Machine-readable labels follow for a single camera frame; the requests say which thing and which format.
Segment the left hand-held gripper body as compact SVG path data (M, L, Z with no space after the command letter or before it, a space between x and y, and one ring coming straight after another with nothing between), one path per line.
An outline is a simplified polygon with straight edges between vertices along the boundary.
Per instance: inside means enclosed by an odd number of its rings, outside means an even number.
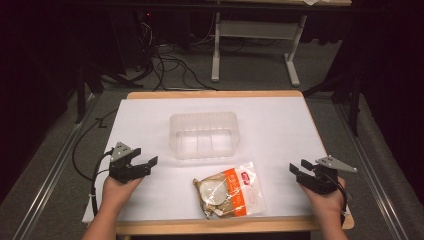
M132 151L129 146L118 142L112 151L109 163L109 176L121 183L128 183L132 180L143 178L151 174L151 169L147 171L138 171L134 169L135 165L127 159L127 155Z

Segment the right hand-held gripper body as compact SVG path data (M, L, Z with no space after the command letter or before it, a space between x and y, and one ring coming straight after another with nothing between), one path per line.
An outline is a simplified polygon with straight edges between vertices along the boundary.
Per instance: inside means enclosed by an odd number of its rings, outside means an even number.
M312 171L314 175L309 175L299 169L301 174L296 176L296 181L320 195L330 194L338 189L339 170L357 172L356 167L352 167L331 155L316 159L315 163L312 164L315 166Z

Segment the person's left hand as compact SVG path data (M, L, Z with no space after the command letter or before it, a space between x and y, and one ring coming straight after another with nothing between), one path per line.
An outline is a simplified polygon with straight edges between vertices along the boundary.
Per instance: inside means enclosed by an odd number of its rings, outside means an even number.
M104 181L100 209L120 212L141 182L142 178L121 183L112 177L107 177Z

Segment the person's right hand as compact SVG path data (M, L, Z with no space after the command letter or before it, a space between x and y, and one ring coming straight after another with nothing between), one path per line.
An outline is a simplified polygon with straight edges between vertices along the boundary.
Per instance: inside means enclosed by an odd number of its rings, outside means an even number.
M327 195L320 195L300 184L308 197L312 210L318 220L339 220L344 206L343 194L336 190Z

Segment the white table sheet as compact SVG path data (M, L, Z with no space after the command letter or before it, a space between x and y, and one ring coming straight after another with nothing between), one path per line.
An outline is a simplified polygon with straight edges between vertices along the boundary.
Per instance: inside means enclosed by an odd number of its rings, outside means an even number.
M174 114L233 112L240 142L227 158L178 160L169 147ZM142 153L136 163L157 158L152 172L135 190L122 221L202 220L194 180L252 163L265 201L264 216L308 216L310 203L289 171L301 160L326 154L305 100L301 97L131 99L119 106L108 140Z

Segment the clear plastic container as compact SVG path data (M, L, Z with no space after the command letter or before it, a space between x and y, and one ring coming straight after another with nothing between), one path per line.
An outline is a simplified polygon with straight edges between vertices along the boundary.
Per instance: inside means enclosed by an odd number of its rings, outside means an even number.
M234 112L174 114L169 119L169 146L179 160L230 157L239 142Z

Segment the orange and clear snack packet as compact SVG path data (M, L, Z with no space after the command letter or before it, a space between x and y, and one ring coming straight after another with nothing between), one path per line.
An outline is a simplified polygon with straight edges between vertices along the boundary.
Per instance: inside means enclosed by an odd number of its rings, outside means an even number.
M254 164L249 162L193 180L207 219L245 217L266 210Z

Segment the black stand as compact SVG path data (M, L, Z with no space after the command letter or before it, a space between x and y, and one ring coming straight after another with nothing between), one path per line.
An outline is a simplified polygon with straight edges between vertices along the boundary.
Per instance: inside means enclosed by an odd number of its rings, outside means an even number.
M315 93L332 90L332 102L342 104L349 102L348 126L352 133L358 135L358 113L360 98L361 78L353 72L342 73L339 76L330 78L318 85L302 92L304 97L312 96Z
M81 63L77 70L77 123L81 123L86 114L86 88L89 88L93 94L101 94L104 90L99 69L91 62Z

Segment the dark computer tower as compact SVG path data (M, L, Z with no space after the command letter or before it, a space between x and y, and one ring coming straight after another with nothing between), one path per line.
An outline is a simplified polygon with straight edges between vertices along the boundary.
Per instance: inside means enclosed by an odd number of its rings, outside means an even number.
M140 22L135 10L114 9L109 11L109 16L123 73L146 69L153 54L150 29Z

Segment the metal floor rail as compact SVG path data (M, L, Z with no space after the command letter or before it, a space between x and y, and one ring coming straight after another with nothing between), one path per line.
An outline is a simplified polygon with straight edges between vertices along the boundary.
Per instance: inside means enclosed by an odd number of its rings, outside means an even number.
M98 98L99 96L90 94L87 99L84 99L86 103L86 112L83 113L78 122L74 124L72 131L61 148L61 151L54 161L43 184L39 188L29 210L12 237L12 240L28 240L52 192L54 191L64 168L68 163L68 155L75 146L76 139L80 135L81 129L86 122L88 115L97 104Z
M376 206L375 216L378 217L380 221L383 221L382 226L390 235L390 240L409 240L408 236L405 234L402 224L399 221L393 202L384 190L382 181L379 179L376 170L372 166L361 140L354 134L353 130L349 126L348 113L345 107L343 105L336 104L334 109L340 117L355 149L359 175L366 182L365 189L370 192L370 202Z

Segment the white metal desk frame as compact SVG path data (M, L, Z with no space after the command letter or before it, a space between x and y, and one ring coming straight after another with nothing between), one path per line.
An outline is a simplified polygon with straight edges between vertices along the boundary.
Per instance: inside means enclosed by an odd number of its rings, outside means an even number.
M302 15L295 23L254 22L241 20L222 20L215 14L214 52L212 57L211 81L220 79L220 39L222 37L290 40L291 51L283 55L289 79L293 87L300 86L294 65L294 57L303 34L307 16Z

